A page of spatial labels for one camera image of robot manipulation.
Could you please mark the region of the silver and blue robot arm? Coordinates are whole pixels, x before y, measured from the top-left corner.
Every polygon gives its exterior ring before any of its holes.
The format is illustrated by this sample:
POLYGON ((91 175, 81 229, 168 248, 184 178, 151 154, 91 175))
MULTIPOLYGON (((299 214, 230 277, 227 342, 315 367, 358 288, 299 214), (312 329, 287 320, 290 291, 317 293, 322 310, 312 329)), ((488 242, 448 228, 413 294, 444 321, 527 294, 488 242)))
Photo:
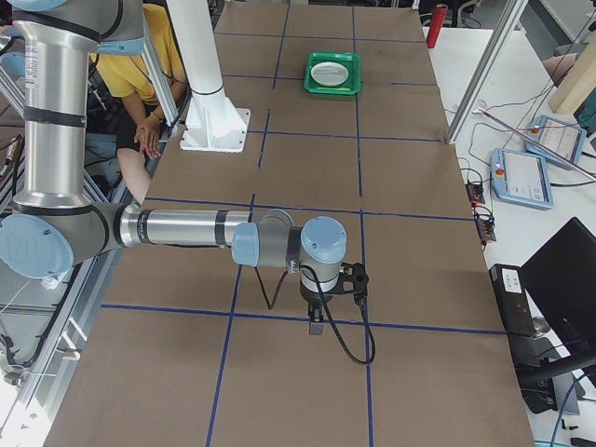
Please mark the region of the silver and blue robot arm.
POLYGON ((16 1, 25 39, 24 186, 1 224, 1 258, 45 278, 106 251, 140 244, 218 247, 237 264, 298 273, 309 331, 332 322, 347 279, 346 233, 330 217, 296 226, 283 210, 143 210, 83 193, 88 57, 138 54, 149 29, 138 1, 16 1))

